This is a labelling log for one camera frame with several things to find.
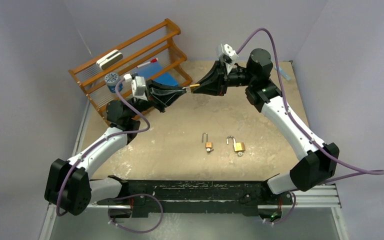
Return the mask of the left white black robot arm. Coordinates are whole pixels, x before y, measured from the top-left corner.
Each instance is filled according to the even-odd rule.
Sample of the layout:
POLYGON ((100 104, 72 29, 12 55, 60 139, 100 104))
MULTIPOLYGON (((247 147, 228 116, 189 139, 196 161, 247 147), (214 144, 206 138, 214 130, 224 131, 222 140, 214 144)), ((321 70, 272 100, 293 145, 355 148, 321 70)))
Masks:
POLYGON ((77 216, 91 202, 111 199, 118 205, 126 203, 129 191, 107 177, 105 189, 92 186, 92 175, 118 150, 130 144, 139 133, 150 130, 151 123, 143 114, 150 108, 165 112, 180 96, 191 93, 190 86, 170 86, 142 76, 120 79, 114 85, 117 100, 106 105, 105 132, 83 151, 67 160, 56 159, 50 166, 44 198, 55 205, 58 217, 77 216))

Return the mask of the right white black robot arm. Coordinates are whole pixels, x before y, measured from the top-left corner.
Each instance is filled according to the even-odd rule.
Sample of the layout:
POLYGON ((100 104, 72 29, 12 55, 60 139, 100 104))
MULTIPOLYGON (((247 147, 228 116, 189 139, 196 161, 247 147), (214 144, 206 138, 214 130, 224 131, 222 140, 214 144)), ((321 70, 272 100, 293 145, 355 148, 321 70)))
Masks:
POLYGON ((326 144, 314 134, 293 111, 285 94, 270 79, 273 63, 267 50, 254 49, 241 67, 238 55, 228 44, 217 48, 217 60, 211 70, 198 81, 194 94, 224 96, 229 87, 245 86, 246 98, 258 112, 268 118, 292 147, 298 163, 287 173, 277 174, 262 184, 260 196, 274 203, 284 192, 307 191, 334 176, 337 163, 326 154, 339 156, 335 143, 326 144))

